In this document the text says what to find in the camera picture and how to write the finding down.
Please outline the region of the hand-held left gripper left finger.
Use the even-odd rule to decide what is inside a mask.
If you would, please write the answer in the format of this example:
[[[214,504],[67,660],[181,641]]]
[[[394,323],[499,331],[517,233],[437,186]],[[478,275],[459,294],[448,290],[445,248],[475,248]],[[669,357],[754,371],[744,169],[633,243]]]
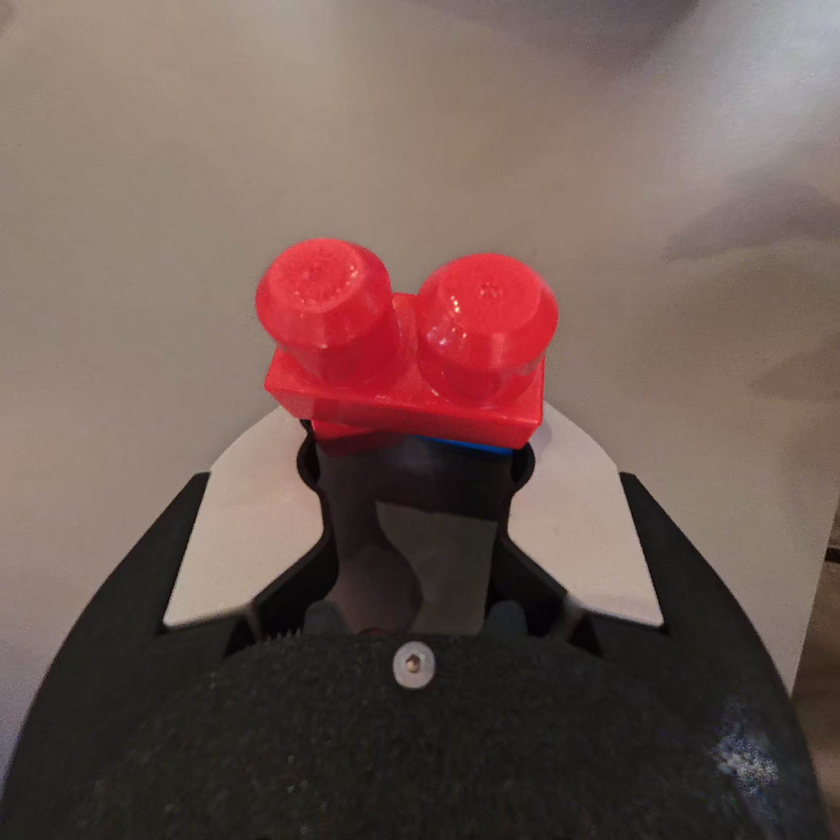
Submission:
[[[325,533],[318,480],[304,478],[298,463],[307,438],[304,424],[277,408],[212,464],[164,627],[227,618],[275,626],[272,592]]]

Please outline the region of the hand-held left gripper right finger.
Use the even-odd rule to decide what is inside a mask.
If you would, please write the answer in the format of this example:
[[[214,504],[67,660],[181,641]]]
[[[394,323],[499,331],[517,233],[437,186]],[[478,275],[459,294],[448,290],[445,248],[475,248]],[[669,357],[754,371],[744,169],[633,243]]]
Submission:
[[[497,532],[497,600],[527,628],[605,616],[660,628],[664,618],[625,495],[606,451],[549,402]]]

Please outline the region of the red double toy block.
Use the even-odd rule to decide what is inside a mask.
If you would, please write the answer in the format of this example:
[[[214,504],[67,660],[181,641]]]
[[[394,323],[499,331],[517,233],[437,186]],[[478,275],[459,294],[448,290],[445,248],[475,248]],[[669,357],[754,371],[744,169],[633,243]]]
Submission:
[[[373,251],[311,238],[270,264],[255,311],[276,346],[266,391],[316,434],[520,449],[542,422],[560,308],[539,273],[507,255],[450,260],[412,294],[393,290]]]

